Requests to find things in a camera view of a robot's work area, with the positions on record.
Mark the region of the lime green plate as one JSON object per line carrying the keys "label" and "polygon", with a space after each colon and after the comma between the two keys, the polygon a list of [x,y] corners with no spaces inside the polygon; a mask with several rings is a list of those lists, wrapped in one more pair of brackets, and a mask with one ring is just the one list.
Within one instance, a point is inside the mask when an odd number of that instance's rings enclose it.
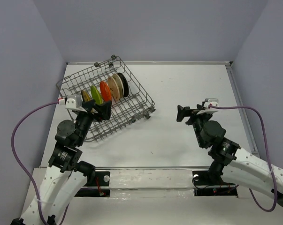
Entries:
{"label": "lime green plate", "polygon": [[102,97],[98,89],[95,86],[91,86],[90,90],[91,90],[92,98],[95,100],[96,104],[98,105],[102,104],[103,103]]}

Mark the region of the yellow patterned plate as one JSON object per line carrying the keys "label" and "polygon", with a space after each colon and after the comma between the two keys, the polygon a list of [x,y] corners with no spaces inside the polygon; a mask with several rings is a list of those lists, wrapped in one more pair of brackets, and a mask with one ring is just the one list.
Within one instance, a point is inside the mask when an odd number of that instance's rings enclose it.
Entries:
{"label": "yellow patterned plate", "polygon": [[85,90],[81,90],[81,96],[82,96],[83,102],[89,102],[92,100],[90,94]]}

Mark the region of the orange plate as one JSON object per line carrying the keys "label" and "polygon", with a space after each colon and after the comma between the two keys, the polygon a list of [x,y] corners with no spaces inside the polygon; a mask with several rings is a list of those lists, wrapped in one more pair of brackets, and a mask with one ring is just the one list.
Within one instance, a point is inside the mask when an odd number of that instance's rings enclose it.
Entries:
{"label": "orange plate", "polygon": [[103,100],[105,102],[111,101],[112,100],[112,94],[111,94],[111,91],[110,91],[108,84],[105,81],[101,81],[99,83],[99,87],[100,87],[100,92],[101,92]]}

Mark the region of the cream floral plate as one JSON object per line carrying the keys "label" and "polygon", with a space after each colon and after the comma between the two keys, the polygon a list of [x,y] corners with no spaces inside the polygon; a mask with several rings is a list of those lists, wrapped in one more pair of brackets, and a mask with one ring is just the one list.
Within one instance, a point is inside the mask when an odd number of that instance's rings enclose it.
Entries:
{"label": "cream floral plate", "polygon": [[119,87],[118,87],[115,79],[110,76],[110,77],[108,77],[107,82],[108,82],[110,92],[113,95],[115,102],[118,102],[119,99],[120,99],[120,91],[119,91]]}

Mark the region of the cream plate with black spot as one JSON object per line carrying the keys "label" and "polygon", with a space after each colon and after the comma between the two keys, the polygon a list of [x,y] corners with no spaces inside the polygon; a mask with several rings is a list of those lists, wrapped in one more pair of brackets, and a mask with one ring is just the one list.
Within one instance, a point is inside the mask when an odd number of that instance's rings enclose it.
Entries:
{"label": "cream plate with black spot", "polygon": [[124,87],[123,87],[122,80],[118,74],[113,74],[112,77],[114,78],[114,80],[116,81],[118,85],[119,92],[120,92],[120,98],[122,98],[124,95]]}

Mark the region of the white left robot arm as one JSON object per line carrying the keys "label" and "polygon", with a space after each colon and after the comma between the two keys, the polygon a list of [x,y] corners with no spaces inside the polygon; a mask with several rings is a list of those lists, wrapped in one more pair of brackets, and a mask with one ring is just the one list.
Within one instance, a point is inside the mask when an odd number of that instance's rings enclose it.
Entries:
{"label": "white left robot arm", "polygon": [[60,98],[50,105],[62,105],[65,109],[72,110],[77,117],[75,121],[64,120],[58,124],[54,150],[40,186],[37,186],[15,150],[17,129],[37,110],[25,115],[14,128],[11,136],[12,152],[17,163],[29,176],[35,196],[27,210],[19,218],[12,220],[13,225],[62,224],[70,201],[84,185],[90,185],[95,180],[96,167],[80,160],[82,151],[79,147],[83,145],[93,122],[110,119],[112,101],[98,105],[95,100],[83,102],[80,97],[72,95]]}

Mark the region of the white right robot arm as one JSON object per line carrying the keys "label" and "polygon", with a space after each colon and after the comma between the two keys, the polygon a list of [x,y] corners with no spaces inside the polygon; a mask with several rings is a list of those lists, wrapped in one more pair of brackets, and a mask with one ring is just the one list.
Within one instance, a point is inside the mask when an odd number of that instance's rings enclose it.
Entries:
{"label": "white right robot arm", "polygon": [[206,99],[195,109],[177,107],[176,120],[181,122],[185,117],[189,118],[186,125],[193,127],[199,147],[207,149],[213,159],[207,172],[208,180],[213,184],[220,181],[235,183],[272,198],[274,202],[269,211],[276,205],[283,207],[283,169],[226,138],[226,130],[211,119],[220,109],[217,99]]}

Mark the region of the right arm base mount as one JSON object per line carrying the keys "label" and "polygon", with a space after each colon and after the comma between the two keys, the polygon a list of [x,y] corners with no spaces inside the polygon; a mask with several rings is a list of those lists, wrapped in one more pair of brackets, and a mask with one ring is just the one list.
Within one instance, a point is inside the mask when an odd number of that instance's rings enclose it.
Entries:
{"label": "right arm base mount", "polygon": [[208,171],[193,171],[192,184],[195,197],[238,196],[236,184],[212,179],[209,177]]}

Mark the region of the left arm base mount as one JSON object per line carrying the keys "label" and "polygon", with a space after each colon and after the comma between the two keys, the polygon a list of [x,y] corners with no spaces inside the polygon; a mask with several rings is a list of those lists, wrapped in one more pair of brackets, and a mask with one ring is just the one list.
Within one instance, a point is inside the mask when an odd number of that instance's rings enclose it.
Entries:
{"label": "left arm base mount", "polygon": [[96,171],[93,179],[80,188],[75,197],[109,197],[110,196],[110,172]]}

